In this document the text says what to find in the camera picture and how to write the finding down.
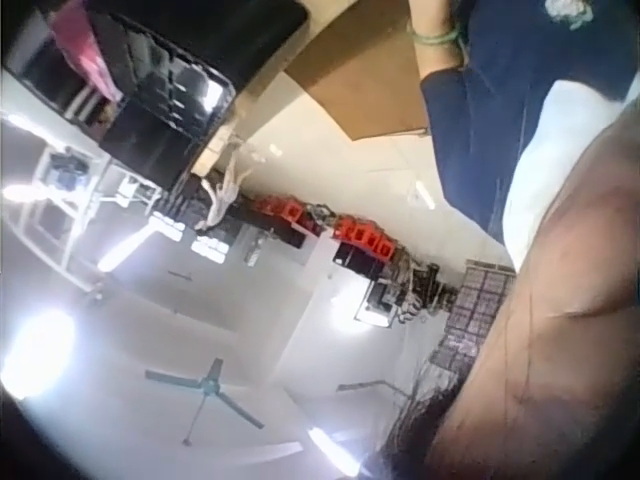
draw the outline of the person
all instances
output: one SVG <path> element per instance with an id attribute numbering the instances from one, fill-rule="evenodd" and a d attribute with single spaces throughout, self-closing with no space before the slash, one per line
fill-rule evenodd
<path id="1" fill-rule="evenodd" d="M 202 179 L 202 187 L 211 198 L 211 207 L 209 208 L 207 218 L 196 224 L 196 233 L 202 234 L 222 221 L 229 206 L 237 200 L 242 182 L 255 170 L 255 167 L 249 167 L 244 172 L 236 174 L 237 160 L 237 152 L 234 152 L 231 155 L 229 166 L 224 172 L 222 184 L 217 184 L 215 191 L 206 178 Z"/>
<path id="2" fill-rule="evenodd" d="M 594 478 L 638 427 L 638 14 L 409 3 L 445 199 L 518 275 L 471 371 L 416 387 L 359 478 Z"/>

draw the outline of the green bracelet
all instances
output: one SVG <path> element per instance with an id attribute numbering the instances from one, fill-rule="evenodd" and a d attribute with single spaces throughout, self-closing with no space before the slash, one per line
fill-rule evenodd
<path id="1" fill-rule="evenodd" d="M 445 33 L 444 35 L 437 35 L 435 37 L 427 37 L 425 35 L 416 33 L 411 20 L 409 20 L 409 23 L 407 23 L 407 32 L 409 32 L 409 35 L 411 35 L 413 41 L 418 45 L 433 47 L 437 45 L 445 45 L 447 43 L 452 43 L 458 40 L 458 37 L 460 36 L 460 27 L 456 24 L 456 26 L 453 27 L 453 30 L 451 30 L 449 33 Z"/>

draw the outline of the navy blue sleeve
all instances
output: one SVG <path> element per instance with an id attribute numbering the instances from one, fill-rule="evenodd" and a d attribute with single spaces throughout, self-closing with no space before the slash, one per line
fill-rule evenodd
<path id="1" fill-rule="evenodd" d="M 459 170 L 469 160 L 471 110 L 466 72 L 458 69 L 434 72 L 420 86 L 429 116 L 436 165 L 447 197 L 447 187 L 456 182 Z"/>

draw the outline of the equipment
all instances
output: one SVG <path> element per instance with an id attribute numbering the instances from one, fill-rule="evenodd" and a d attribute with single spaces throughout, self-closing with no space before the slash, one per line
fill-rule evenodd
<path id="1" fill-rule="evenodd" d="M 251 416 L 246 410 L 244 410 L 240 405 L 238 405 L 231 397 L 229 397 L 226 393 L 222 392 L 222 385 L 220 384 L 220 374 L 222 373 L 222 365 L 224 361 L 221 358 L 216 358 L 209 369 L 209 373 L 201 379 L 196 378 L 185 378 L 178 377 L 175 375 L 168 375 L 166 373 L 156 372 L 153 370 L 145 370 L 144 376 L 148 380 L 153 380 L 154 382 L 166 383 L 167 385 L 174 385 L 176 387 L 188 388 L 190 390 L 198 390 L 202 392 L 202 401 L 200 402 L 200 406 L 196 411 L 195 416 L 191 422 L 191 426 L 189 427 L 189 431 L 187 432 L 186 437 L 182 441 L 182 444 L 185 447 L 191 446 L 191 433 L 193 432 L 193 428 L 200 416 L 200 412 L 202 411 L 202 407 L 204 407 L 204 402 L 207 398 L 211 396 L 217 397 L 222 403 L 227 405 L 231 410 L 236 412 L 242 418 L 244 418 L 247 422 L 258 429 L 264 428 L 264 424 L 258 420 L 256 420 L 253 416 Z"/>

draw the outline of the skin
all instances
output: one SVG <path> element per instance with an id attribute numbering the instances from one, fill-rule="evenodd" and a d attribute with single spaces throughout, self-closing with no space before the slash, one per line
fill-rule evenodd
<path id="1" fill-rule="evenodd" d="M 410 0 L 414 30 L 451 30 L 448 0 Z M 416 45 L 422 78 L 461 67 Z M 640 105 L 584 153 L 436 435 L 449 478 L 540 478 L 591 436 L 640 365 Z"/>

